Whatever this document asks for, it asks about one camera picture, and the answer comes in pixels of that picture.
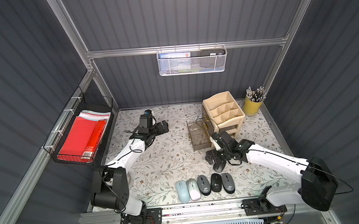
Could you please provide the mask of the black computer mouse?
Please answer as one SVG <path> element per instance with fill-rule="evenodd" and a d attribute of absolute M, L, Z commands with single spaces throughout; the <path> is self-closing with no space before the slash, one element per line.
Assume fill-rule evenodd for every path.
<path fill-rule="evenodd" d="M 199 175 L 197 177 L 197 184 L 202 195 L 209 196 L 211 194 L 211 185 L 206 176 Z"/>

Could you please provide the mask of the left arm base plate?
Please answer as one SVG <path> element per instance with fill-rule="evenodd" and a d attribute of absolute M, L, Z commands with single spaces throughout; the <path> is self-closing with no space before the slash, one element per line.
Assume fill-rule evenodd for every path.
<path fill-rule="evenodd" d="M 148 208 L 138 216 L 121 213 L 120 224 L 161 224 L 162 212 L 162 208 Z"/>

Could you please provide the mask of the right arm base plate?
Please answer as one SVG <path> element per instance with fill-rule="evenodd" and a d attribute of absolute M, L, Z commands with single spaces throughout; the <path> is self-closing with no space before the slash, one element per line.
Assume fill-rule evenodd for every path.
<path fill-rule="evenodd" d="M 241 208 L 245 211 L 247 216 L 275 213 L 283 215 L 287 212 L 285 205 L 275 207 L 267 200 L 260 201 L 258 198 L 242 200 Z"/>

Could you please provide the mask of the white grey computer mouse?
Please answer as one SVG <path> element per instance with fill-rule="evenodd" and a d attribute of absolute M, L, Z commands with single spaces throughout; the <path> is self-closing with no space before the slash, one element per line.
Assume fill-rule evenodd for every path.
<path fill-rule="evenodd" d="M 201 198 L 201 192 L 195 179 L 189 179 L 186 182 L 188 192 L 192 201 L 198 201 Z"/>

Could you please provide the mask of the small black mouse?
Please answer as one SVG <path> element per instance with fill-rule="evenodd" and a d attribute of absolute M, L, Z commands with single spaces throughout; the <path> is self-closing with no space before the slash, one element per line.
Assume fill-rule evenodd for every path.
<path fill-rule="evenodd" d="M 225 160 L 215 162 L 214 165 L 213 165 L 213 170 L 216 173 L 221 173 L 224 170 L 225 166 L 226 166 L 226 162 L 227 161 L 225 161 Z"/>
<path fill-rule="evenodd" d="M 222 177 L 218 173 L 213 173 L 211 175 L 211 189 L 213 192 L 221 192 L 222 190 Z"/>

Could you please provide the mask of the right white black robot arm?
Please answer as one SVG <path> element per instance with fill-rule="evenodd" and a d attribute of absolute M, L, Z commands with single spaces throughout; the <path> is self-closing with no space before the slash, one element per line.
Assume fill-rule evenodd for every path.
<path fill-rule="evenodd" d="M 296 158 L 278 153 L 242 139 L 236 141 L 227 132 L 213 133 L 210 141 L 214 149 L 206 153 L 206 160 L 220 172 L 231 160 L 258 164 L 293 180 L 293 184 L 266 186 L 258 197 L 258 207 L 269 213 L 283 205 L 306 204 L 326 212 L 336 195 L 338 182 L 320 158 Z"/>

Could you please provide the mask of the light blue computer mouse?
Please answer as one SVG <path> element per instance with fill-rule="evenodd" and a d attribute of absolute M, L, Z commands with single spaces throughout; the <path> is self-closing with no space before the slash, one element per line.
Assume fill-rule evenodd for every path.
<path fill-rule="evenodd" d="M 188 203 L 190 201 L 190 195 L 186 182 L 184 180 L 177 182 L 176 189 L 179 196 L 179 201 L 182 204 Z"/>

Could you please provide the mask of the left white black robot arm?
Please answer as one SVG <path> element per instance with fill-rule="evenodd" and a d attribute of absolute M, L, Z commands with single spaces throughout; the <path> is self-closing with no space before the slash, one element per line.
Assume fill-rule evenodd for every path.
<path fill-rule="evenodd" d="M 156 136 L 169 132 L 166 121 L 151 127 L 137 126 L 127 145 L 109 163 L 95 168 L 91 188 L 91 205 L 113 209 L 132 216 L 141 215 L 145 203 L 130 195 L 128 172 L 140 154 L 150 147 Z"/>

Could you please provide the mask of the beige drawer organizer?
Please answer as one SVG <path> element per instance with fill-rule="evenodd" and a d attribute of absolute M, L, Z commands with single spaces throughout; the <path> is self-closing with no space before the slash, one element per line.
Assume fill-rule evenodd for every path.
<path fill-rule="evenodd" d="M 245 118 L 245 113 L 230 92 L 220 92 L 203 100 L 202 115 L 209 133 L 227 132 L 235 138 Z"/>

